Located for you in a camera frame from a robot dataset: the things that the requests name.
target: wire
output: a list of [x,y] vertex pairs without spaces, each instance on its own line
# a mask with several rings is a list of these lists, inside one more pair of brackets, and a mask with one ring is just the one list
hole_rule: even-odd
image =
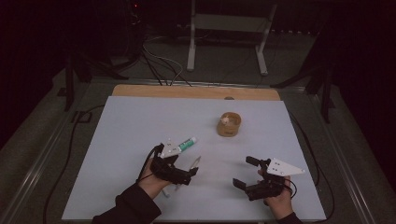
[[168,36],[166,36],[166,35],[154,36],[151,39],[146,40],[145,42],[150,42],[150,41],[154,41],[156,39],[162,39],[162,38],[166,38],[166,37],[168,37]]
[[248,49],[246,59],[245,59],[242,63],[240,63],[239,65],[237,65],[235,68],[233,68],[233,70],[227,72],[227,73],[223,76],[223,78],[219,81],[219,86],[221,86],[221,83],[227,78],[228,75],[230,75],[231,73],[233,73],[234,71],[236,71],[238,68],[240,68],[240,67],[242,67],[243,65],[246,64],[246,62],[248,61],[248,59],[249,59],[250,56],[251,56],[251,52],[252,52],[252,50],[251,50],[251,49]]
[[260,82],[259,82],[259,84],[257,84],[256,87],[255,87],[254,89],[259,88],[259,86],[262,84],[262,80],[263,80],[263,79],[264,79],[264,76],[261,76],[261,77],[260,77]]
[[157,71],[157,68],[155,68],[149,61],[147,61],[147,63],[148,63],[148,66],[151,67],[151,69],[154,71],[154,73],[156,74],[156,76],[157,76],[158,78],[163,79],[163,81],[165,82],[165,85],[168,86],[168,79],[167,79],[165,76],[161,75],[161,74]]
[[156,61],[154,61],[154,60],[152,60],[152,59],[150,59],[150,58],[148,58],[148,60],[149,61],[151,61],[152,63],[156,63],[156,64],[158,64],[159,66],[161,66],[161,67],[163,67],[163,68],[165,68],[165,69],[167,69],[167,70],[169,70],[169,71],[171,71],[171,72],[173,72],[174,74],[176,74],[177,72],[176,72],[176,70],[175,70],[175,68],[172,66],[172,65],[170,65],[169,63],[169,65],[167,66],[167,65],[165,65],[165,64],[162,64],[162,63],[158,63],[158,62],[156,62]]
[[131,68],[132,66],[136,65],[137,62],[138,62],[137,59],[136,59],[136,60],[129,60],[129,61],[125,62],[125,63],[119,63],[119,64],[112,65],[112,66],[110,67],[110,69],[113,70],[113,71],[115,71],[115,72],[118,72],[118,73],[119,73],[119,72],[123,72],[123,71],[125,71],[126,69],[129,69],[129,68]]
[[272,59],[272,61],[270,62],[270,64],[268,65],[268,68],[272,67],[272,65],[273,65],[273,63],[274,63],[274,61],[275,61],[276,52],[277,52],[277,47],[279,47],[279,43],[280,43],[281,40],[282,40],[282,35],[279,35],[279,39],[277,40],[276,45],[275,45],[275,50],[274,50],[273,59]]
[[145,163],[143,164],[142,169],[140,170],[140,174],[139,174],[138,178],[136,179],[136,183],[138,183],[141,180],[142,174],[145,171],[145,168],[146,168],[146,166],[147,166],[147,164],[149,162],[149,159],[151,158],[151,155],[155,152],[155,150],[156,150],[156,147],[153,148],[149,152],[148,156],[146,157]]
[[[189,86],[191,86],[191,84],[181,75],[181,73],[183,72],[183,66],[182,66],[180,63],[178,63],[178,62],[176,62],[176,61],[174,61],[174,60],[168,59],[168,58],[164,58],[164,57],[160,57],[160,56],[158,56],[158,55],[155,55],[155,54],[151,53],[150,51],[148,51],[148,50],[146,49],[145,46],[143,46],[143,50],[144,50],[148,55],[150,55],[150,56],[152,56],[152,57],[154,57],[154,58],[156,58],[156,59],[159,59],[159,60],[161,60],[163,63],[165,63],[166,65],[168,65],[168,66],[169,66],[168,68],[170,68],[170,69],[175,73],[175,76],[174,76],[174,78],[172,79],[172,81],[171,81],[171,83],[170,83],[170,86],[172,86],[172,85],[174,84],[174,82],[176,81],[176,79],[177,79],[178,77],[180,77],[181,79],[183,79],[183,81],[185,81]],[[177,71],[175,70],[175,68],[174,68],[169,62],[175,63],[175,64],[177,64],[177,66],[180,67],[180,70],[179,70],[178,73],[177,73]]]
[[104,107],[104,105],[97,105],[87,111],[85,111],[82,115],[78,116],[76,122],[73,125],[73,130],[71,132],[71,137],[70,137],[70,141],[69,141],[69,147],[68,147],[68,152],[67,152],[67,158],[66,161],[64,163],[64,167],[61,171],[61,173],[59,174],[58,178],[56,179],[55,183],[53,184],[51,190],[49,191],[49,196],[47,197],[46,203],[44,205],[44,212],[43,212],[43,223],[47,224],[47,211],[48,211],[48,207],[50,204],[50,198],[52,197],[53,192],[55,191],[56,187],[59,184],[59,181],[61,180],[62,176],[64,175],[64,171],[67,168],[67,165],[69,164],[70,158],[71,158],[71,153],[72,153],[72,146],[73,146],[73,140],[74,140],[74,134],[76,132],[76,128],[77,125],[80,123],[80,120],[82,119],[82,117],[84,117],[85,115],[91,113],[91,111],[93,111],[94,109],[100,108],[100,107]]
[[308,139],[308,136],[306,135],[305,131],[303,130],[301,124],[298,122],[297,118],[295,118],[295,116],[289,110],[288,110],[288,112],[289,112],[291,120],[297,125],[297,127],[300,130],[300,132],[303,134],[303,137],[304,137],[304,140],[306,142],[306,145],[308,146],[309,152],[310,152],[310,154],[312,156],[312,159],[314,160],[315,167],[317,168],[317,180],[315,182],[315,186],[317,186],[319,184],[319,179],[320,179],[319,164],[318,164],[317,158],[316,158],[315,153],[314,153],[314,151],[312,149],[312,146],[311,146],[311,143],[310,143],[310,141]]
[[149,174],[149,175],[146,175],[145,177],[139,178],[137,182],[140,182],[140,181],[142,181],[142,180],[144,180],[144,179],[146,179],[147,177],[150,177],[150,176],[152,176],[152,175],[154,175],[154,173],[151,173],[151,174]]
[[294,186],[294,190],[292,190],[291,187],[285,185],[285,187],[287,187],[287,189],[290,189],[293,192],[293,194],[291,195],[291,198],[293,198],[297,194],[297,186],[291,180],[289,180],[289,179],[285,179],[285,180],[289,181]]
[[303,134],[303,137],[304,137],[304,140],[305,140],[305,142],[306,142],[306,145],[308,146],[308,149],[309,149],[309,151],[310,151],[310,153],[311,153],[311,156],[312,156],[312,158],[313,158],[313,160],[314,160],[314,163],[315,163],[315,165],[316,165],[316,168],[317,168],[317,176],[318,176],[318,177],[317,177],[317,182],[316,182],[315,186],[318,186],[318,183],[319,183],[319,174],[322,174],[322,175],[323,175],[323,178],[324,178],[324,180],[325,180],[325,182],[326,182],[326,184],[327,184],[327,186],[329,187],[329,191],[330,191],[330,194],[331,194],[331,196],[332,196],[332,211],[331,211],[330,214],[326,217],[326,219],[321,220],[321,221],[316,221],[316,222],[314,222],[314,223],[320,223],[320,222],[327,221],[327,220],[329,220],[329,219],[332,217],[332,215],[334,214],[334,210],[335,210],[335,199],[334,199],[334,193],[333,193],[333,191],[332,191],[332,186],[330,185],[330,182],[329,182],[329,180],[327,179],[326,175],[324,174],[323,170],[322,170],[321,167],[319,166],[318,161],[317,161],[316,156],[315,156],[315,153],[314,153],[314,151],[313,151],[313,149],[312,149],[311,143],[309,142],[308,136],[306,135],[305,131],[303,130],[301,124],[298,122],[297,118],[295,118],[294,115],[293,115],[289,110],[288,110],[288,112],[289,112],[289,114],[290,114],[291,120],[298,126],[298,128],[299,128],[300,131],[301,131],[301,133]]
[[154,75],[155,78],[157,78],[158,82],[159,82],[160,85],[162,86],[163,83],[161,82],[161,80],[160,80],[158,74],[156,73],[155,68],[149,63],[149,59],[146,57],[145,54],[143,54],[143,58],[146,60],[146,63],[147,63],[147,65],[148,65],[148,68],[149,68],[149,70],[151,71],[152,75]]

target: black sleeve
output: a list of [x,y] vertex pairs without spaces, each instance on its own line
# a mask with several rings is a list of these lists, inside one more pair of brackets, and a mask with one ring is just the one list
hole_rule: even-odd
[[291,213],[290,215],[277,220],[278,224],[303,224],[303,222],[297,218],[295,213]]
[[160,208],[137,184],[116,198],[116,206],[96,216],[92,224],[150,223],[161,214]]

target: black cable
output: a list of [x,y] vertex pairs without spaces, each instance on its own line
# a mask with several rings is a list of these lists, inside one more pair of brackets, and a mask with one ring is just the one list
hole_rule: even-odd
[[86,114],[91,113],[91,111],[93,111],[94,109],[97,109],[100,107],[104,107],[104,105],[97,105],[97,106],[85,111],[82,115],[78,116],[76,122],[74,123],[73,130],[71,132],[71,137],[70,137],[69,147],[68,147],[68,152],[67,152],[67,158],[64,163],[64,167],[63,167],[61,173],[59,174],[58,178],[56,179],[55,183],[53,184],[52,189],[49,191],[49,196],[47,197],[46,203],[44,205],[44,212],[43,212],[43,223],[44,224],[47,224],[47,210],[48,210],[48,206],[50,204],[50,198],[51,198],[53,192],[55,191],[56,187],[58,186],[59,181],[61,180],[62,176],[64,175],[64,171],[66,170],[67,165],[70,161],[70,157],[71,157],[71,153],[72,153],[72,146],[73,146],[73,139],[74,139],[74,134],[75,134],[77,125],[79,124],[82,117],[84,117]]
[[309,148],[309,151],[310,151],[310,153],[311,153],[311,156],[312,156],[312,158],[314,159],[315,165],[316,165],[316,167],[317,167],[318,179],[317,179],[317,183],[315,184],[315,186],[318,186],[318,183],[319,183],[319,174],[322,174],[322,175],[323,175],[323,178],[324,178],[324,180],[325,180],[325,182],[326,182],[326,184],[327,184],[327,186],[329,187],[329,191],[330,191],[330,194],[331,194],[331,196],[332,196],[332,211],[331,211],[330,214],[326,217],[326,219],[321,220],[321,221],[316,221],[315,223],[320,223],[320,222],[327,221],[327,220],[329,220],[329,219],[332,217],[332,215],[334,214],[334,210],[335,210],[335,199],[334,199],[334,193],[333,193],[333,191],[332,191],[332,186],[330,185],[329,180],[327,179],[326,175],[324,174],[323,170],[320,168],[320,166],[319,166],[319,164],[318,164],[318,161],[317,161],[317,159],[316,159],[316,157],[315,157],[314,151],[313,151],[313,149],[312,149],[312,147],[311,147],[311,143],[309,142],[308,136],[306,135],[306,133],[305,133],[305,131],[303,130],[303,128],[302,128],[302,126],[300,125],[300,123],[298,122],[297,118],[295,118],[294,115],[293,115],[289,110],[288,110],[288,112],[289,112],[289,114],[290,114],[291,120],[297,124],[298,128],[299,128],[300,131],[302,132],[302,134],[303,134],[303,136],[304,136],[304,140],[305,140],[306,144],[308,145],[308,148]]
[[150,62],[148,62],[148,66],[150,66],[152,68],[152,70],[155,72],[155,74],[157,75],[157,77],[163,79],[163,81],[165,82],[165,85],[168,86],[168,79],[165,76],[161,75],[157,71],[157,68],[155,68]]
[[[256,32],[259,31],[260,27],[262,27],[262,25],[263,25],[264,23],[265,23],[265,21],[263,21],[263,22],[260,24],[260,26],[257,27]],[[233,70],[227,72],[227,73],[224,75],[224,77],[221,79],[221,81],[219,81],[219,86],[220,86],[221,83],[226,79],[226,77],[227,77],[228,75],[230,75],[232,72],[236,71],[238,68],[240,68],[240,67],[242,67],[243,65],[245,65],[245,63],[246,63],[246,62],[248,61],[248,59],[250,58],[250,54],[251,54],[251,51],[248,52],[248,55],[247,55],[246,59],[244,60],[244,62],[243,62],[242,64],[239,64],[239,65],[236,66]],[[262,84],[262,77],[261,77],[260,83],[257,85],[257,87],[258,87],[260,84]]]
[[81,59],[83,59],[86,63],[92,65],[94,68],[99,69],[100,71],[104,72],[105,74],[115,78],[115,79],[123,79],[126,80],[128,77],[123,77],[120,74],[114,72],[111,68],[108,67],[105,63],[101,63],[99,61],[96,61],[95,59],[91,58],[90,56],[86,55],[83,52],[77,52],[76,55],[78,55]]
[[297,186],[291,180],[289,180],[289,179],[285,179],[285,180],[289,181],[294,186],[294,190],[292,190],[291,187],[289,187],[287,185],[284,185],[284,187],[286,189],[289,189],[289,190],[291,190],[291,192],[293,192],[292,195],[291,195],[291,198],[293,198],[297,194]]
[[219,81],[219,86],[221,86],[221,83],[224,82],[224,80],[228,77],[228,75],[230,75],[231,73],[235,72],[236,70],[238,70],[238,68],[244,66],[244,65],[247,63],[248,59],[249,59],[250,56],[251,56],[251,52],[252,52],[251,49],[248,49],[248,50],[247,50],[247,57],[246,57],[246,59],[245,59],[242,63],[240,63],[239,65],[237,65],[235,68],[233,68],[231,71],[227,72],[227,73],[223,76],[223,78]]
[[145,54],[143,54],[143,58],[146,60],[147,65],[148,65],[148,68],[149,68],[149,70],[151,71],[152,75],[154,75],[155,78],[157,78],[158,82],[159,82],[160,85],[162,86],[163,83],[161,82],[160,78],[157,76],[157,74],[156,74],[156,73],[154,72],[154,70],[152,69],[152,66],[151,66],[151,64],[149,63],[149,59],[146,57]]
[[110,67],[110,69],[115,70],[115,71],[125,70],[127,68],[130,68],[130,67],[134,66],[135,64],[137,64],[137,62],[138,62],[137,59],[134,60],[134,61],[133,60],[128,60],[125,63],[119,63],[119,64],[112,65]]
[[137,179],[137,182],[140,182],[140,181],[142,181],[142,180],[144,180],[144,179],[146,179],[147,177],[150,177],[150,176],[152,176],[152,175],[154,175],[154,173],[151,173],[151,174],[149,174],[149,175],[146,175],[145,177],[142,177],[142,178]]
[[256,85],[256,87],[254,89],[257,89],[261,84],[262,84],[262,80],[264,79],[264,76],[260,77],[260,82],[259,84]]
[[153,148],[153,149],[149,152],[148,156],[146,157],[145,163],[143,164],[142,169],[140,170],[140,174],[139,174],[139,176],[138,176],[137,179],[136,179],[136,183],[138,183],[138,182],[140,181],[140,178],[142,177],[142,174],[143,174],[143,172],[145,171],[145,168],[146,168],[146,166],[147,166],[147,164],[148,164],[148,162],[149,162],[149,159],[151,158],[151,155],[155,152],[155,149],[156,149],[156,147]]
[[323,178],[325,179],[327,186],[329,187],[330,194],[332,195],[332,211],[326,217],[326,219],[321,220],[321,221],[316,221],[314,223],[320,223],[320,222],[325,222],[325,221],[329,220],[332,217],[332,215],[334,214],[334,210],[335,210],[335,199],[334,199],[334,193],[332,192],[332,187],[330,186],[329,180],[327,179],[326,175],[323,173],[323,171],[322,171],[322,169],[320,167],[319,167],[319,170],[322,173]]
[[154,54],[154,53],[148,51],[146,48],[143,48],[143,49],[144,49],[145,52],[148,53],[148,55],[150,55],[150,56],[152,56],[152,57],[154,57],[154,58],[157,58],[157,59],[161,60],[162,62],[166,63],[166,65],[168,65],[168,66],[165,66],[165,65],[163,65],[163,64],[161,64],[161,63],[157,63],[157,62],[155,62],[155,61],[149,59],[150,61],[152,61],[153,63],[157,63],[158,65],[160,65],[160,66],[162,66],[162,67],[165,67],[165,68],[171,70],[171,71],[175,74],[175,75],[174,75],[174,78],[172,79],[172,81],[171,81],[171,83],[170,83],[169,86],[172,86],[173,83],[175,82],[175,80],[176,80],[178,77],[180,77],[181,79],[183,79],[184,82],[186,82],[189,86],[192,87],[192,85],[186,80],[186,78],[184,78],[184,77],[180,74],[181,71],[178,73],[178,72],[175,70],[175,68],[174,68],[169,62],[167,62],[163,57],[160,57],[160,56],[158,56],[158,55],[156,55],[156,54]]
[[315,186],[317,186],[319,184],[319,179],[320,179],[320,173],[319,173],[319,164],[317,161],[317,158],[315,156],[314,150],[312,149],[311,143],[308,139],[308,136],[306,135],[305,131],[303,130],[301,124],[298,122],[297,118],[295,118],[295,116],[288,110],[289,115],[291,120],[297,125],[297,127],[299,128],[300,132],[303,134],[303,138],[306,142],[306,145],[308,146],[309,152],[312,156],[312,159],[314,160],[315,163],[315,167],[317,168],[317,180],[315,182]]
[[277,47],[279,47],[279,43],[280,43],[281,40],[282,40],[282,35],[279,35],[279,39],[278,39],[277,42],[276,42],[276,46],[275,46],[275,50],[274,50],[273,59],[272,59],[271,62],[269,63],[268,68],[272,67],[272,65],[273,65],[273,63],[274,63],[274,61],[275,61],[276,52],[277,52]]

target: human hand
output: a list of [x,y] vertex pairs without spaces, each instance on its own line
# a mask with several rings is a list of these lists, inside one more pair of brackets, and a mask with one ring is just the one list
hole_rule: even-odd
[[[290,187],[290,176],[285,176],[285,185]],[[291,192],[287,188],[283,188],[282,192],[276,197],[268,197],[264,201],[271,208],[274,217],[280,220],[293,213],[291,206]]]
[[142,177],[138,182],[138,186],[142,188],[151,199],[154,199],[161,192],[161,190],[170,185],[171,182],[162,180],[155,176],[155,174],[153,174],[149,169],[151,162],[152,159],[149,159],[145,170],[143,171]]

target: wooden cup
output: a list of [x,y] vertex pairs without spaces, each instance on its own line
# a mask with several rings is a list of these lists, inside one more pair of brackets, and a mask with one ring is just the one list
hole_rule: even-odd
[[218,134],[223,137],[233,137],[238,134],[241,117],[234,112],[227,112],[221,116],[218,123]]

